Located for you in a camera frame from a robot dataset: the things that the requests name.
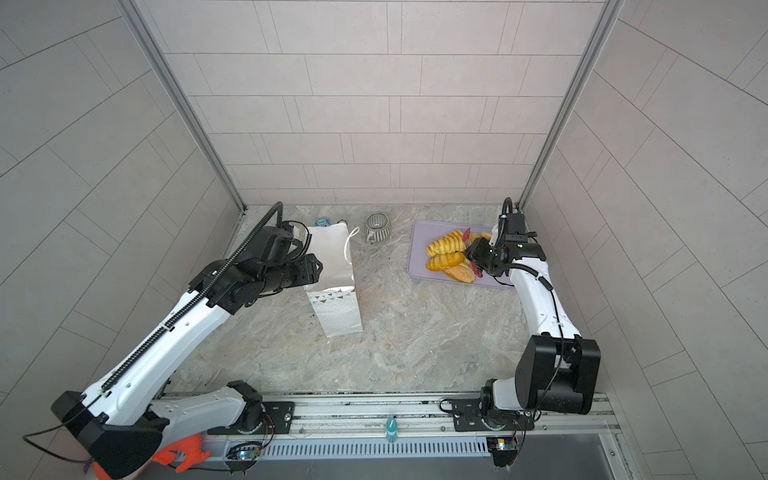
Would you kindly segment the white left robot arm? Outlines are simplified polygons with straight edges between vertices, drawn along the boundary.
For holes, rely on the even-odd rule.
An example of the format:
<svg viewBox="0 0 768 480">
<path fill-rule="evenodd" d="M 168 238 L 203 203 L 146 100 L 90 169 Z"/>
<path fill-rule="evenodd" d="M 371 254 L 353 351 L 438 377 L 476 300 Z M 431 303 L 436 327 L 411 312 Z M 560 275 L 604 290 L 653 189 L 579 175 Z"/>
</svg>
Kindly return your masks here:
<svg viewBox="0 0 768 480">
<path fill-rule="evenodd" d="M 216 328 L 258 299 L 319 280 L 312 235 L 299 222 L 255 228 L 228 259 L 206 266 L 172 312 L 118 366 L 51 407 L 111 479 L 138 472 L 161 449 L 211 429 L 258 432 L 261 395 L 244 381 L 207 394 L 159 400 L 171 375 Z"/>
</svg>

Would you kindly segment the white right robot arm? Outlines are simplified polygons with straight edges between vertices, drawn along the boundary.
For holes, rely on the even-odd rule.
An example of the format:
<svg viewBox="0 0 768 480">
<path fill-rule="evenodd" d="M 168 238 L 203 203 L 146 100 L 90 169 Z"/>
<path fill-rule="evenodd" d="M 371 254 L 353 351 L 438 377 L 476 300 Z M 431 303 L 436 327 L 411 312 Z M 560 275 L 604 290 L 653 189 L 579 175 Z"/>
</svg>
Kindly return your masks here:
<svg viewBox="0 0 768 480">
<path fill-rule="evenodd" d="M 531 430 L 543 412 L 590 412 L 601 352 L 570 320 L 551 282 L 541 246 L 522 241 L 492 245 L 479 237 L 467 250 L 478 272 L 519 296 L 530 339 L 512 377 L 491 379 L 480 397 L 453 399 L 445 412 L 458 432 Z"/>
</svg>

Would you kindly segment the cartoon animal paper bag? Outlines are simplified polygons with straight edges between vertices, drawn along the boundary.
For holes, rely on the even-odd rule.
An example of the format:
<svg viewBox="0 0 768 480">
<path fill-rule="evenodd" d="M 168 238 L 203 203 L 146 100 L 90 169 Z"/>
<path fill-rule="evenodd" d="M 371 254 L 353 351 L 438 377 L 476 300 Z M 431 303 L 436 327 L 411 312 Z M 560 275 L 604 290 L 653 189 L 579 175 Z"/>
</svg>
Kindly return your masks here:
<svg viewBox="0 0 768 480">
<path fill-rule="evenodd" d="M 322 263 L 317 283 L 305 286 L 309 302 L 325 335 L 329 338 L 363 331 L 350 250 L 359 228 L 349 229 L 345 221 L 310 227 L 308 253 Z"/>
</svg>

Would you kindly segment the ridged yellow fake bread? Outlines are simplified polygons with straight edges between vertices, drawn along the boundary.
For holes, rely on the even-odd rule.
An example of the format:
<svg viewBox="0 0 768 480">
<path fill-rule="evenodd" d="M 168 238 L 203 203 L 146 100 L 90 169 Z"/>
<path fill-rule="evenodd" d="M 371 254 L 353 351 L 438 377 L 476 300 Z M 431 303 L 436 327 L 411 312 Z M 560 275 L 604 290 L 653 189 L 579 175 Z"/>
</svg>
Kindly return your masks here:
<svg viewBox="0 0 768 480">
<path fill-rule="evenodd" d="M 437 255 L 447 255 L 451 253 L 463 252 L 466 249 L 464 233 L 459 230 L 452 231 L 443 235 L 439 239 L 431 242 L 427 248 L 427 255 L 432 258 Z"/>
</svg>

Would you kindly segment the red kitchen tongs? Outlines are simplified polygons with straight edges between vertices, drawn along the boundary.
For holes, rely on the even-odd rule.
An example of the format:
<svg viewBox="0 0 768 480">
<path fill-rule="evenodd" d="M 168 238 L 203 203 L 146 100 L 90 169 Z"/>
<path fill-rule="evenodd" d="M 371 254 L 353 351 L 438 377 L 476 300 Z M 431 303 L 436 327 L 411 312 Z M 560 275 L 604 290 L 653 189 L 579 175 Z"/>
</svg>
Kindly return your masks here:
<svg viewBox="0 0 768 480">
<path fill-rule="evenodd" d="M 472 232 L 472 230 L 470 228 L 468 228 L 468 229 L 466 229 L 464 231 L 463 236 L 462 236 L 462 240 L 463 240 L 464 246 L 465 246 L 465 250 L 464 250 L 464 255 L 465 255 L 464 264 L 466 264 L 467 266 L 469 266 L 473 270 L 476 278 L 482 278 L 483 277 L 483 273 L 480 270 L 480 268 L 477 266 L 476 260 L 474 259 L 473 254 L 472 254 L 472 245 L 474 244 L 474 242 L 476 240 L 473 243 L 470 244 L 469 237 L 470 237 L 471 234 L 474 234 L 474 233 Z"/>
</svg>

